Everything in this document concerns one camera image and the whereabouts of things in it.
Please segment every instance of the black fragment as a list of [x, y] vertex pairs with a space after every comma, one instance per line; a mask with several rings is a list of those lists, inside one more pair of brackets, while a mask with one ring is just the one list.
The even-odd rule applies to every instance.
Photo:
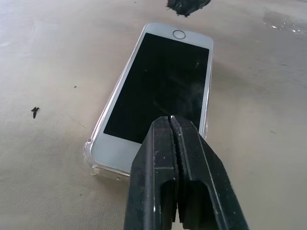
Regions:
[[167, 7], [173, 9], [179, 15], [188, 17], [196, 10], [202, 9], [211, 0], [168, 0]]
[[34, 107], [34, 108], [31, 110], [31, 112], [33, 112], [33, 119], [35, 119], [36, 113], [37, 113], [38, 110], [39, 110], [39, 107]]

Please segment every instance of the smartphone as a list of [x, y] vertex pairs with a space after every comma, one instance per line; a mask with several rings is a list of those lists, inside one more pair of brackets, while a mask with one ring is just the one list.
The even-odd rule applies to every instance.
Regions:
[[128, 177], [151, 123], [177, 115], [207, 131], [213, 40], [163, 23], [147, 24], [84, 146], [94, 174]]

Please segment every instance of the home button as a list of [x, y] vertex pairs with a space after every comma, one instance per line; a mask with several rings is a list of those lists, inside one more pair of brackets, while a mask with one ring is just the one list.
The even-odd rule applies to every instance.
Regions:
[[175, 30], [175, 31], [173, 32], [173, 36], [174, 36], [175, 38], [177, 38], [177, 39], [183, 39], [183, 38], [186, 37], [186, 34], [185, 34], [183, 31], [181, 31], [181, 30]]

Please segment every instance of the beige surface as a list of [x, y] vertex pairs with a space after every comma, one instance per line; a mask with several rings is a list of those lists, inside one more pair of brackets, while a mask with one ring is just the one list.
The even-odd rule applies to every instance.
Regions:
[[127, 185], [92, 177], [82, 147], [143, 26], [165, 22], [215, 41], [208, 142], [250, 228], [307, 229], [306, 1], [212, 0], [188, 18], [165, 4], [0, 0], [0, 220], [122, 228]]

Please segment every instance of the phone screen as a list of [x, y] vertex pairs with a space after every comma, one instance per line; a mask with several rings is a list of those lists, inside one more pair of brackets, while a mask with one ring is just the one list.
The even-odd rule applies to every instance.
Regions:
[[104, 130], [142, 144], [151, 123], [178, 115], [199, 129], [209, 50], [146, 33]]

